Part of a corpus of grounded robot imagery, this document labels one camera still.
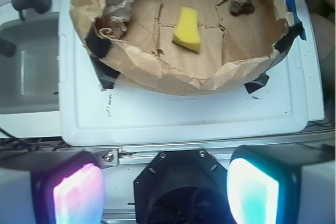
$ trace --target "led light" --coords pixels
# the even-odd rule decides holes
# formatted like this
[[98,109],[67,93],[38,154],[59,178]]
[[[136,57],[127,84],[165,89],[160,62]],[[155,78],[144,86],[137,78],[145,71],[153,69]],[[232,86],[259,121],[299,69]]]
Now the led light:
[[279,183],[243,158],[234,159],[227,173],[227,195],[238,224],[276,223]]
[[104,209],[104,177],[86,164],[54,187],[56,224],[100,223]]

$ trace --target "rock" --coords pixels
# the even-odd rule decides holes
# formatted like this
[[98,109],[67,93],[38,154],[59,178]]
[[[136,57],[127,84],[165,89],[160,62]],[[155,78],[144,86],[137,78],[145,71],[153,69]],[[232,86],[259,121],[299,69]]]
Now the rock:
[[241,13],[250,14],[253,13],[255,7],[251,0],[232,0],[231,2],[231,14],[237,16]]

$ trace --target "gray sink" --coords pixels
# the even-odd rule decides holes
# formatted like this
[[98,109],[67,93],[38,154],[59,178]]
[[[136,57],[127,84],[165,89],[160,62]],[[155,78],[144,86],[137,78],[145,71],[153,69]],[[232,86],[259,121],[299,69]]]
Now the gray sink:
[[58,13],[0,26],[0,38],[16,45],[0,55],[0,114],[58,110]]

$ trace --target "sponge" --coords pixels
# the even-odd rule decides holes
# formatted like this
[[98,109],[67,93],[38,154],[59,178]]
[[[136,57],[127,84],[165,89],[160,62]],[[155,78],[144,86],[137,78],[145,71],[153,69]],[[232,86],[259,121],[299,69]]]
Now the sponge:
[[201,37],[197,29],[197,10],[182,7],[179,21],[173,36],[173,43],[199,53]]

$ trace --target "brown paper bag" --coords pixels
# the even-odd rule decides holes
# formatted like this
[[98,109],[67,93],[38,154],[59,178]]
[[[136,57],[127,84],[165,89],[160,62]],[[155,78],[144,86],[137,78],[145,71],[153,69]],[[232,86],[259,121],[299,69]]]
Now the brown paper bag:
[[[92,57],[120,72],[116,83],[174,95],[227,91],[257,79],[280,53],[275,44],[293,25],[286,0],[252,0],[252,14],[232,16],[231,0],[134,0],[127,32],[110,36],[101,22],[105,0],[72,0],[75,29]],[[180,9],[198,10],[201,52],[172,43]],[[94,55],[87,43],[94,30],[105,46]]]

